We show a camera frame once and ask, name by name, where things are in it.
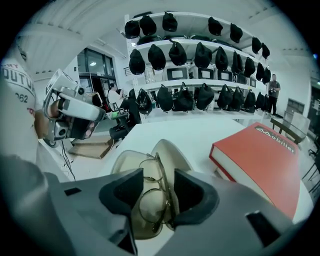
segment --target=person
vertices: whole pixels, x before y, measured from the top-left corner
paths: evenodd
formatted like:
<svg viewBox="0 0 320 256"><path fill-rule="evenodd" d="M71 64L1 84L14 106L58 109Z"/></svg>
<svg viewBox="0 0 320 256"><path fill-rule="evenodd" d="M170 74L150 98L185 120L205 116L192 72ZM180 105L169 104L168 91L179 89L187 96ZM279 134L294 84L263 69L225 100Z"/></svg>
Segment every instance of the person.
<svg viewBox="0 0 320 256"><path fill-rule="evenodd" d="M277 81L277 76L272 74L272 81L269 82L269 109L268 112L271 114L271 109L273 108L273 116L277 112L277 100L279 96L279 91L281 90L280 83Z"/></svg>
<svg viewBox="0 0 320 256"><path fill-rule="evenodd" d="M42 172L55 174L60 182L69 182L71 178L39 142L48 133L49 120L42 106L36 104L36 90L26 60L26 54L14 43L1 62L0 102L5 107L0 112L0 153L17 156L37 165ZM49 106L50 117L59 115L58 103L56 100Z"/></svg>
<svg viewBox="0 0 320 256"><path fill-rule="evenodd" d="M124 108L122 103L124 102L124 90L117 93L117 86L114 83L110 83L109 90L106 92L106 98L110 103L110 107L113 111L118 107L119 109Z"/></svg>
<svg viewBox="0 0 320 256"><path fill-rule="evenodd" d="M139 115L139 110L138 106L136 104L136 99L135 98L125 98L124 97L124 90L121 90L119 94L117 93L119 90L117 89L117 86L114 83L111 83L109 85L109 90L106 92L106 98L107 101L110 104L110 107L113 111L117 110L115 107L116 106L119 109L125 109L128 110L134 119L135 124L140 123L140 115Z"/></svg>

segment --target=wall shelf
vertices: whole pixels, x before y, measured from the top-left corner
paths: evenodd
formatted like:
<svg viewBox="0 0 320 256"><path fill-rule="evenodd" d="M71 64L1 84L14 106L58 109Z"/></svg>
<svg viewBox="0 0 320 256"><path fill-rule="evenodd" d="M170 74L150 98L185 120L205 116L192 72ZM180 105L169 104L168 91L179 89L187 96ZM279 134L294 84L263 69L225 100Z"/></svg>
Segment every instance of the wall shelf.
<svg viewBox="0 0 320 256"><path fill-rule="evenodd" d="M205 47L208 47L212 52L212 64L215 64L215 59L216 59L216 54L217 54L217 50L219 47L222 47L228 57L228 66L232 66L233 63L233 58L234 58L234 51L239 54L242 58L242 63L243 63L243 68L245 68L245 64L246 64L246 60L247 57L251 58L254 62L254 65L257 67L258 63L260 62L264 67L267 67L268 65L266 64L266 60L264 58L261 59L257 59L255 57L252 57L251 55L249 55L246 52L243 52L241 50L235 49L233 47L230 46L226 46L223 44L219 44L216 42L209 42L209 41L202 41L202 40L193 40L193 39L174 39L174 41L179 42L186 53L186 58L189 61L192 61L195 59L195 54L196 54L196 48L199 42L201 42ZM149 43L144 43L141 45L137 45L137 46L133 46L133 49L137 49L141 55L142 58L144 60L144 62L149 65L150 62L148 60L148 51L150 49L150 47L152 45L156 45L159 48L161 48L161 50L164 53L165 59L167 61L171 61L170 57L169 57L169 51L173 45L172 42L170 42L169 40L162 40L162 41L155 41L155 42L149 42Z"/></svg>
<svg viewBox="0 0 320 256"><path fill-rule="evenodd" d="M233 120L262 120L263 114L260 112L247 113L242 110L239 112L230 112L225 110L199 110L194 109L188 112L183 111L169 111L168 113L163 112L161 108L152 109L149 115L144 116L144 123L162 122L162 121L173 121L183 119L197 119L197 118L216 118L216 117L227 117Z"/></svg>
<svg viewBox="0 0 320 256"><path fill-rule="evenodd" d="M138 84L135 85L137 90L144 89L144 90L153 90L157 91L160 89L161 85L164 85L167 88L179 88L182 85L182 82L185 83L186 86L201 86L203 83L206 83L208 86L221 88L223 85L227 85L230 88L236 88L239 86L241 89L246 89L252 91L258 96L258 93L261 92L263 95L266 93L266 86L262 83L257 81L256 87L249 86L247 84L237 83L237 82L229 82L224 80L211 80L211 79L181 79L181 80L171 80L171 81L161 81L155 83L147 83L147 84Z"/></svg>
<svg viewBox="0 0 320 256"><path fill-rule="evenodd" d="M174 18L177 20L178 27L176 32L168 32L164 31L162 28L162 20L163 16L165 15L164 12L150 14L149 16L153 19L156 24L156 33L155 35L164 37L164 36L175 36L175 35L186 35L187 37L192 35L201 35L206 36L211 39L220 39L223 40L231 45L234 45L240 49L247 48L252 45L252 37L253 35L242 29L243 35L240 39L239 43L235 43L230 39L230 25L231 23L223 20L221 18L213 17L215 20L219 21L220 24L223 26L221 31L221 36L213 35L209 32L208 29L208 19L211 17L210 15L200 14L200 13L193 13L193 12L181 12L181 11L172 11ZM133 18L132 21L139 21L141 17ZM140 32L140 36L144 37L142 30Z"/></svg>

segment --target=white shirt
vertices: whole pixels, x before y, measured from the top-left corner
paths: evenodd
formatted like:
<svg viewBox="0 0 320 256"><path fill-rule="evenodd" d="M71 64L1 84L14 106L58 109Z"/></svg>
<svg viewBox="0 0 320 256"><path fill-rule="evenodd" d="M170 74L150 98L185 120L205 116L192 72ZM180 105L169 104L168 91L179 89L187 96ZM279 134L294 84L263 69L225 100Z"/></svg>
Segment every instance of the white shirt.
<svg viewBox="0 0 320 256"><path fill-rule="evenodd" d="M34 127L36 93L31 77L15 58L3 59L0 71L0 154L18 156L43 172L55 174L60 182L70 181L39 143Z"/></svg>
<svg viewBox="0 0 320 256"><path fill-rule="evenodd" d="M118 108L120 108L121 103L124 101L124 99L121 98L121 96L118 93L116 93L114 90L109 90L106 91L105 94L107 95L107 99L109 100L110 107L113 111L115 110L114 103L116 103Z"/></svg>

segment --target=red book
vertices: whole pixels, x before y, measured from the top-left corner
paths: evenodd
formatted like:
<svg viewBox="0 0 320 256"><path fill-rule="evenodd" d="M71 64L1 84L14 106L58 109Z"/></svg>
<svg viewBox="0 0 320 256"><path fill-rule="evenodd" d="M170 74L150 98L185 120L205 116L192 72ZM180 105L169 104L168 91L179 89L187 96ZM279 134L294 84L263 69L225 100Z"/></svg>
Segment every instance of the red book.
<svg viewBox="0 0 320 256"><path fill-rule="evenodd" d="M210 159L231 181L246 185L293 219L300 193L298 147L254 123L213 143Z"/></svg>

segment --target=white ceiling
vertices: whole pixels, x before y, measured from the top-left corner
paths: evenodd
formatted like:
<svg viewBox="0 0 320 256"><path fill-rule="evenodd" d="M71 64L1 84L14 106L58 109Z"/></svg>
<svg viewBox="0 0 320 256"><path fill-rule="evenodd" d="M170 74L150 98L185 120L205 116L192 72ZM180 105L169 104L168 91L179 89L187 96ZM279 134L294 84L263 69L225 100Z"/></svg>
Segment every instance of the white ceiling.
<svg viewBox="0 0 320 256"><path fill-rule="evenodd" d="M57 0L30 19L18 44L36 76L65 68L89 45L124 57L126 41L115 30L124 15L166 10L202 13L243 27L270 48L270 66L290 67L297 62L292 57L311 60L299 33L268 0Z"/></svg>

